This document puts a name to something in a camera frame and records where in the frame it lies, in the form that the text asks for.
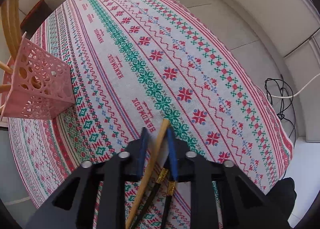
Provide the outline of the black gold-banded chopstick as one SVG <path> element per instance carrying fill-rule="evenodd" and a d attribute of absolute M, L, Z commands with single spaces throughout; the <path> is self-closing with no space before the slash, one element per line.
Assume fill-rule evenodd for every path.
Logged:
<path fill-rule="evenodd" d="M 173 196 L 173 193 L 174 193 L 174 190 L 175 190 L 175 186 L 176 186 L 176 182 L 175 181 L 169 181 L 160 229 L 165 229 L 165 226 L 166 226 L 166 223 L 167 223 L 167 219 L 168 219 L 168 215 L 169 215 L 169 211 L 170 211 L 170 205 L 171 205 L 171 201 L 172 201 L 172 196 Z"/>
<path fill-rule="evenodd" d="M 144 215 L 147 213 L 150 205 L 152 204 L 158 190 L 160 189 L 160 186 L 162 184 L 162 182 L 164 181 L 165 177 L 167 176 L 168 173 L 168 169 L 166 168 L 162 168 L 152 190 L 151 193 L 149 194 L 141 212 L 139 213 L 139 215 L 137 216 L 135 222 L 133 223 L 133 225 L 131 226 L 131 228 L 136 228 L 138 226 L 138 224 L 140 223 L 140 221 L 143 219 Z"/>

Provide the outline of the light wooden chopstick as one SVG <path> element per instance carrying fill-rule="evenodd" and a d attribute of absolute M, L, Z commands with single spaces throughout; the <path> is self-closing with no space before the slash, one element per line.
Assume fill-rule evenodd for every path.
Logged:
<path fill-rule="evenodd" d="M 16 55 L 17 55 L 17 51 L 15 49 L 14 42 L 12 40 L 12 36 L 11 36 L 11 32 L 10 32 L 7 0 L 4 0 L 1 5 L 1 19 L 2 19 L 4 37 L 5 37 L 10 55 L 11 55 L 12 59 L 15 60 Z"/>

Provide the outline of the patterned woven tablecloth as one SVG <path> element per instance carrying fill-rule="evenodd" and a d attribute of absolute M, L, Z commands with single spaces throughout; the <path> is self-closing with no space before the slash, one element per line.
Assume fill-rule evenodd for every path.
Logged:
<path fill-rule="evenodd" d="M 176 0 L 66 0 L 29 39 L 71 67 L 75 104 L 51 120 L 7 117 L 14 159 L 37 207 L 27 228 L 125 228 L 164 119 L 135 222 L 160 228 L 289 228 L 293 144 L 264 92 Z M 140 136 L 149 133 L 143 176 Z"/>

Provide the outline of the pink perforated utensil holder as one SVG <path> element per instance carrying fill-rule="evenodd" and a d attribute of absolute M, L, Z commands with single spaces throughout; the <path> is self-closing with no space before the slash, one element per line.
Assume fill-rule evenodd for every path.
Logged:
<path fill-rule="evenodd" d="M 51 120 L 75 104 L 71 67 L 22 36 L 12 74 L 4 73 L 1 118 Z"/>

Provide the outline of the red-rimmed dark trash bin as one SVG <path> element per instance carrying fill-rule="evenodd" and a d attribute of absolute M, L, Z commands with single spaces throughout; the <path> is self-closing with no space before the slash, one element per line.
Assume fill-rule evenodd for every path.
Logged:
<path fill-rule="evenodd" d="M 33 34 L 52 12 L 52 9 L 48 6 L 45 0 L 38 1 L 20 24 L 22 34 L 26 32 L 26 37 L 31 39 Z"/>

